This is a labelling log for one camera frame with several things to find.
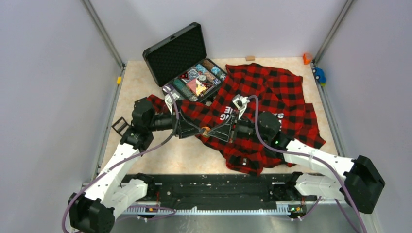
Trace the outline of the red black plaid shirt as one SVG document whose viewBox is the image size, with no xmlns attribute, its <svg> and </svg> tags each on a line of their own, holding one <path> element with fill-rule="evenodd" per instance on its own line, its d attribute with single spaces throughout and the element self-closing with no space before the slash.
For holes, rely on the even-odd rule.
<svg viewBox="0 0 412 233">
<path fill-rule="evenodd" d="M 320 136 L 316 113 L 311 103 L 305 102 L 303 78 L 287 69 L 265 67 L 256 63 L 227 65 L 227 76 L 211 105 L 189 100 L 178 100 L 178 109 L 185 119 L 200 127 L 215 127 L 227 120 L 236 107 L 236 95 L 257 96 L 248 103 L 242 118 L 255 121 L 255 111 L 270 112 L 280 123 L 281 131 L 314 148 L 321 148 L 325 140 Z M 268 152 L 257 138 L 239 138 L 233 143 L 200 136 L 205 146 L 219 151 L 228 169 L 257 176 L 264 168 L 281 165 L 282 160 Z"/>
</svg>

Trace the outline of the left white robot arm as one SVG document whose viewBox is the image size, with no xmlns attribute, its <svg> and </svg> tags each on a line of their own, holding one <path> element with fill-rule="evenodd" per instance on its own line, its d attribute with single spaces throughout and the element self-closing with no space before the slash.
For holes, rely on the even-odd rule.
<svg viewBox="0 0 412 233">
<path fill-rule="evenodd" d="M 173 98 L 165 99 L 167 113 L 158 114 L 148 98 L 135 101 L 132 121 L 117 148 L 98 176 L 73 193 L 64 212 L 66 220 L 78 233 L 108 233 L 116 219 L 138 199 L 151 200 L 156 188 L 147 178 L 134 178 L 122 186 L 131 167 L 145 154 L 165 145 L 175 135 L 185 138 L 202 129 L 183 116 Z"/>
</svg>

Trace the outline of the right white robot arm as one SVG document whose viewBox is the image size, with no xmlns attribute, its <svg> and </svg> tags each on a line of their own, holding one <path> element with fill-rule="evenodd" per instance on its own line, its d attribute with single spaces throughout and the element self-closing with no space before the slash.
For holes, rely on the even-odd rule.
<svg viewBox="0 0 412 233">
<path fill-rule="evenodd" d="M 263 139 L 264 148 L 272 157 L 315 171 L 316 175 L 293 176 L 285 186 L 285 194 L 291 200 L 323 196 L 344 200 L 359 212 L 371 214 L 385 187 L 383 177 L 368 157 L 340 157 L 308 146 L 281 132 L 280 122 L 269 112 L 260 113 L 257 123 L 233 114 L 207 134 L 228 143 L 236 139 Z"/>
</svg>

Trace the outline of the pink yellow card packet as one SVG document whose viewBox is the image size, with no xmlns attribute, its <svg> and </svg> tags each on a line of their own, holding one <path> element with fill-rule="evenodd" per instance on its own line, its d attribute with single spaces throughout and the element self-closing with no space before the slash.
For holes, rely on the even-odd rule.
<svg viewBox="0 0 412 233">
<path fill-rule="evenodd" d="M 189 81 L 186 86 L 196 96 L 200 96 L 207 90 L 207 87 L 204 86 L 198 79 Z"/>
</svg>

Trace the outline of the black open chip case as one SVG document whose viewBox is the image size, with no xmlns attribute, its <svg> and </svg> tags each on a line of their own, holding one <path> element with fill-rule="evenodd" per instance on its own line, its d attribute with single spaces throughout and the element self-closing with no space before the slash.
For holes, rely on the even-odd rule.
<svg viewBox="0 0 412 233">
<path fill-rule="evenodd" d="M 142 56 L 155 83 L 174 90 L 184 100 L 213 101 L 227 76 L 208 58 L 202 26 L 197 22 L 145 49 Z M 200 96 L 186 86 L 193 79 L 207 87 Z"/>
</svg>

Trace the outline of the small wooden block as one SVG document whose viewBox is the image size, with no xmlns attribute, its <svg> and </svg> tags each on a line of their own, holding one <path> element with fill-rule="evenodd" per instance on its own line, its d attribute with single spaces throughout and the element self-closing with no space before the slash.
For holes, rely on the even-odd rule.
<svg viewBox="0 0 412 233">
<path fill-rule="evenodd" d="M 255 60 L 255 56 L 246 56 L 245 57 L 246 61 L 254 61 Z"/>
</svg>

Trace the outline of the orange small object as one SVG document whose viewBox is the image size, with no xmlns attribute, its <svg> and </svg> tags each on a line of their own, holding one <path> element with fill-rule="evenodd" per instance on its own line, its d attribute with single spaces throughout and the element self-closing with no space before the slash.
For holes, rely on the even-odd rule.
<svg viewBox="0 0 412 233">
<path fill-rule="evenodd" d="M 304 65 L 309 65 L 311 62 L 312 62 L 312 60 L 313 60 L 313 56 L 312 56 L 312 54 L 311 53 L 309 53 L 309 52 L 305 52 L 304 54 L 303 54 L 303 63 L 304 63 Z"/>
</svg>

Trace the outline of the blue toy car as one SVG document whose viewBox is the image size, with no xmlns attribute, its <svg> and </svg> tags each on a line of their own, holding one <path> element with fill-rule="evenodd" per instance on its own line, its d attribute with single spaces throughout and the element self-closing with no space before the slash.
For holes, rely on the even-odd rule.
<svg viewBox="0 0 412 233">
<path fill-rule="evenodd" d="M 313 68 L 312 72 L 313 72 L 313 74 L 314 74 L 315 79 L 318 81 L 318 83 L 319 83 L 321 86 L 325 86 L 325 84 L 326 84 L 326 77 L 325 77 L 324 71 L 323 71 L 321 68 L 319 68 L 319 67 L 315 67 L 315 68 Z"/>
</svg>

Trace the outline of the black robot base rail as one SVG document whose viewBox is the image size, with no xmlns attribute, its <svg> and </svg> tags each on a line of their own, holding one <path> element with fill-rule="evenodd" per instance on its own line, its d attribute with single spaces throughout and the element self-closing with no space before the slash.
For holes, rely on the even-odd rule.
<svg viewBox="0 0 412 233">
<path fill-rule="evenodd" d="M 140 205 L 158 205 L 175 210 L 250 213 L 252 211 L 284 210 L 281 204 L 303 204 L 317 200 L 302 196 L 292 186 L 292 174 L 135 174 L 126 182 L 143 178 L 148 192 L 136 201 Z"/>
</svg>

